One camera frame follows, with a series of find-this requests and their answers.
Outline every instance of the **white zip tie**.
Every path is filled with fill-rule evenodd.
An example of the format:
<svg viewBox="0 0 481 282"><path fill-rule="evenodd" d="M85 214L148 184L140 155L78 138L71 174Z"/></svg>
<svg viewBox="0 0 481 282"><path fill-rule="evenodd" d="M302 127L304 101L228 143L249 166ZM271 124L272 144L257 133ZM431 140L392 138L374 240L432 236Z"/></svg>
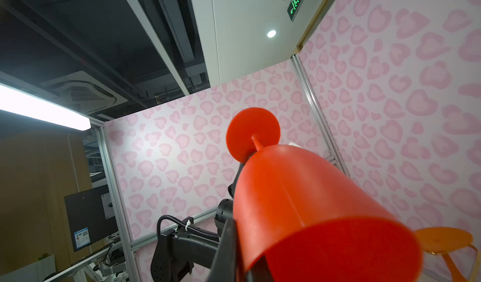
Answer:
<svg viewBox="0 0 481 282"><path fill-rule="evenodd" d="M187 220L187 223L185 224L185 232L188 232L187 231L187 227L190 226L190 219Z"/></svg>

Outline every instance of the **sticker label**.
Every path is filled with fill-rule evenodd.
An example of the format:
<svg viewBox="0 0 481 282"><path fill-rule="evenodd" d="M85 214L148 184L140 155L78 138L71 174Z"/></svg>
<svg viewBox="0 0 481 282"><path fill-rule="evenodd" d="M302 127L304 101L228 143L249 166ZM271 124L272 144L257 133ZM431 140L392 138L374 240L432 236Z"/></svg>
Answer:
<svg viewBox="0 0 481 282"><path fill-rule="evenodd" d="M75 232L74 237L75 237L75 246L77 247L77 249L90 243L90 236L88 235L87 228L83 228Z"/></svg>

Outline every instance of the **linear led light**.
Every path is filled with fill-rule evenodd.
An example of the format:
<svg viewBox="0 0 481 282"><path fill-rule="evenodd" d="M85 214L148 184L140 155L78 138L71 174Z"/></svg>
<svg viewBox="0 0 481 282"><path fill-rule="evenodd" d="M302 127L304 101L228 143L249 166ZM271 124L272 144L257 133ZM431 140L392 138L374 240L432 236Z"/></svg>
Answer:
<svg viewBox="0 0 481 282"><path fill-rule="evenodd" d="M88 117L2 84L0 84L0 110L73 129L90 129Z"/></svg>

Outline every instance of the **brown wall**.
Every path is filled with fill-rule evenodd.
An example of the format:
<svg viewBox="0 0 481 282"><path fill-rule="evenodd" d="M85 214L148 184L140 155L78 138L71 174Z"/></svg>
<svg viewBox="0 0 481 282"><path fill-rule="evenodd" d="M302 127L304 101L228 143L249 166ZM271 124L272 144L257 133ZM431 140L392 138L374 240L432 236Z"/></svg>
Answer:
<svg viewBox="0 0 481 282"><path fill-rule="evenodd" d="M80 191L92 188L80 134L30 130L1 139L0 180L0 275L44 253L55 254L57 270L89 254L73 251L63 199L77 183Z"/></svg>

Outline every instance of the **green emergency exit sign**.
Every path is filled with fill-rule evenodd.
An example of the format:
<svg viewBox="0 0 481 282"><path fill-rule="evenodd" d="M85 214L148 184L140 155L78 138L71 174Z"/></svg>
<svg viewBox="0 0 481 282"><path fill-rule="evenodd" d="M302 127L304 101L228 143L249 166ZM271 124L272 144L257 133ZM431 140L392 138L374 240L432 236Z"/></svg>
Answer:
<svg viewBox="0 0 481 282"><path fill-rule="evenodd" d="M299 10L299 7L301 6L301 2L303 2L303 0L291 0L291 4L287 8L287 13L289 14L289 17L291 18L291 21L294 21L294 17L296 17L297 11Z"/></svg>

